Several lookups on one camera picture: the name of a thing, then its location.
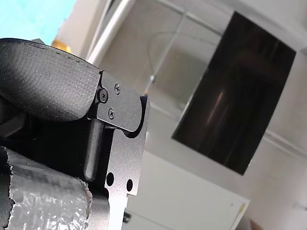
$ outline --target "machine part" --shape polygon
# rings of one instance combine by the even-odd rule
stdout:
[[[35,117],[71,121],[88,112],[99,70],[62,50],[22,39],[0,39],[0,94]]]
[[[109,108],[108,114],[109,114],[109,118],[113,120],[114,119],[114,109],[112,107]]]
[[[94,192],[91,209],[92,212],[88,219],[88,230],[107,230],[110,212],[108,199]]]
[[[120,93],[120,84],[116,83],[114,86],[115,93],[118,95]]]
[[[9,149],[1,153],[11,167],[14,202],[6,230],[87,229],[92,195],[85,183]]]
[[[0,125],[0,137],[7,138],[24,127],[26,113],[19,113],[10,120]]]
[[[105,89],[102,89],[99,91],[99,100],[102,103],[106,103],[108,99],[108,94],[107,91]]]
[[[111,126],[134,132],[139,127],[142,116],[139,95],[105,71],[101,72],[101,87],[108,91],[108,101],[97,103],[96,118]]]
[[[128,212],[125,212],[123,222],[128,224],[130,219],[131,219],[131,214],[129,214]]]
[[[121,229],[127,195],[135,196],[138,191],[150,109],[147,97],[141,97],[141,102],[142,120],[135,132],[107,129],[103,137],[103,143],[106,144],[102,145],[94,183],[107,189],[110,205],[108,230]]]

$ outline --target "white cabinet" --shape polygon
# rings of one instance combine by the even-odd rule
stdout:
[[[243,197],[145,152],[138,195],[129,197],[128,210],[174,230],[231,230],[248,204]]]

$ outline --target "dark screen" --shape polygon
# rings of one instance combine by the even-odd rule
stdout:
[[[294,57],[294,50],[235,12],[173,138],[243,175]]]

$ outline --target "black padded cushion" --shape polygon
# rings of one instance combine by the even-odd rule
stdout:
[[[59,49],[0,39],[0,96],[50,121],[83,117],[94,100],[99,69]]]

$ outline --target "wire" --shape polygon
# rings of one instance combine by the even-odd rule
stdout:
[[[193,39],[193,40],[197,40],[199,42],[203,42],[203,43],[207,43],[207,44],[210,44],[212,46],[217,46],[217,44],[213,43],[213,42],[210,42],[206,39],[203,39],[203,38],[200,38],[200,37],[195,37],[195,36],[191,36],[185,32],[181,32],[181,31],[166,31],[166,32],[157,32],[155,34],[153,34],[148,42],[147,42],[147,47],[146,47],[146,51],[147,51],[147,58],[148,58],[148,62],[149,62],[149,68],[150,68],[150,71],[151,71],[151,75],[154,75],[155,71],[154,71],[154,65],[153,65],[153,60],[151,58],[151,55],[150,55],[150,48],[151,48],[151,45],[152,45],[152,41],[158,37],[159,35],[165,35],[165,34],[171,34],[171,35],[174,35],[174,34],[179,34],[181,36],[185,36],[187,38],[190,38],[190,39]]]

